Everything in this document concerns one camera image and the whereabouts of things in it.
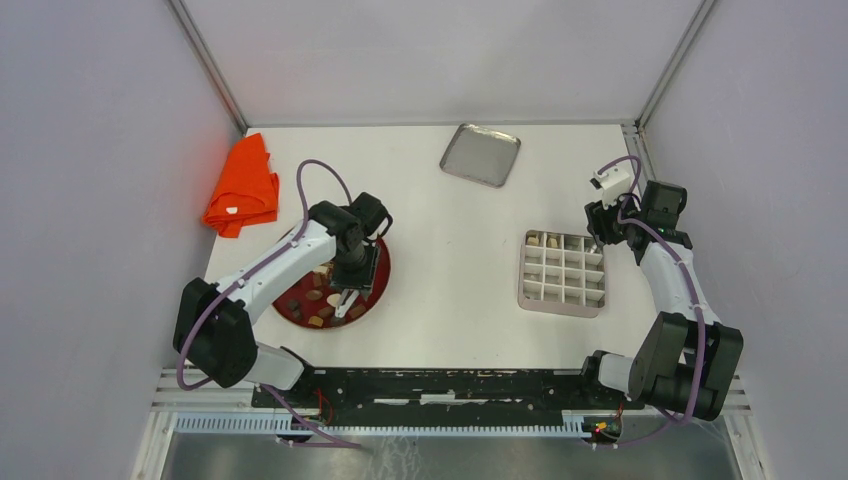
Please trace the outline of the red round plate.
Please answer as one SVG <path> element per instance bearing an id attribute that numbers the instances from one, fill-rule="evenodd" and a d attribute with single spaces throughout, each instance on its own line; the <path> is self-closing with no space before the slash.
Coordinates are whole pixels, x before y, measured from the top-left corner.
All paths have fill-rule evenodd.
<path id="1" fill-rule="evenodd" d="M 377 240 L 380 248 L 379 263 L 376 272 L 376 282 L 367 297 L 359 296 L 352 306 L 365 305 L 367 313 L 372 310 L 383 296 L 390 279 L 391 257 L 388 246 L 383 238 Z M 332 261 L 316 267 L 286 290 L 273 303 L 273 310 L 289 323 L 310 330 L 330 330 L 349 325 L 357 320 L 351 320 L 349 311 L 343 322 L 336 322 L 333 317 L 335 306 L 341 291 L 330 287 Z M 324 319 L 322 328 L 310 328 L 307 321 L 311 316 Z"/>

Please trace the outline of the pink tin box with dividers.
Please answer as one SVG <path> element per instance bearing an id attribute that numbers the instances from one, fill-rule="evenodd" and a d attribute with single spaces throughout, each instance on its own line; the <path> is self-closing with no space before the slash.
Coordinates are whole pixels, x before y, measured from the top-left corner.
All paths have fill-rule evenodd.
<path id="1" fill-rule="evenodd" d="M 527 238 L 537 237 L 538 246 Z M 558 248 L 547 247 L 556 238 Z M 529 230 L 520 249 L 517 303 L 546 314 L 596 318 L 605 307 L 605 259 L 589 236 Z"/>

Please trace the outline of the silver serving tongs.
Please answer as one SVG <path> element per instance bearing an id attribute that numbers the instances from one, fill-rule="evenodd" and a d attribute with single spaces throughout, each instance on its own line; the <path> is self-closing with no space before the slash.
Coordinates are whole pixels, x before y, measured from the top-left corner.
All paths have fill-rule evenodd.
<path id="1" fill-rule="evenodd" d="M 359 297 L 359 291 L 355 289 L 344 289 L 340 295 L 339 299 L 335 306 L 335 313 L 333 319 L 336 322 L 343 322 L 345 316 L 348 311 L 355 304 L 357 298 Z"/>

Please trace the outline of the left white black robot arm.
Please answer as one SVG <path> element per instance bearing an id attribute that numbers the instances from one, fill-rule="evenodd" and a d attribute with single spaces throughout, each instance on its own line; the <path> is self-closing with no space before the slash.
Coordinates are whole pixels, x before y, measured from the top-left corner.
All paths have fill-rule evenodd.
<path id="1" fill-rule="evenodd" d="M 294 353 L 258 342 L 253 325 L 285 291 L 325 263 L 329 285 L 339 292 L 334 316 L 342 319 L 376 284 L 379 239 L 393 224 L 376 197 L 361 193 L 351 204 L 322 201 L 270 250 L 216 283 L 201 278 L 183 289 L 173 347 L 183 361 L 222 388 L 242 381 L 275 387 L 290 407 L 314 394 L 306 363 Z"/>

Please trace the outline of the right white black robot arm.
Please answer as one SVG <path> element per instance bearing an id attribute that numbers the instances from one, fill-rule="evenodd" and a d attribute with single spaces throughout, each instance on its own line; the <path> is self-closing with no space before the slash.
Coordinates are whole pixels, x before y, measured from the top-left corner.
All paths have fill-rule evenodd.
<path id="1" fill-rule="evenodd" d="M 657 317 L 634 357 L 597 350 L 586 359 L 580 400 L 602 408 L 619 391 L 682 421 L 716 419 L 744 340 L 721 323 L 699 285 L 691 239 L 677 227 L 687 190 L 650 181 L 637 195 L 628 176 L 595 176 L 591 183 L 601 198 L 585 207 L 588 231 L 599 248 L 627 244 L 648 280 Z"/>

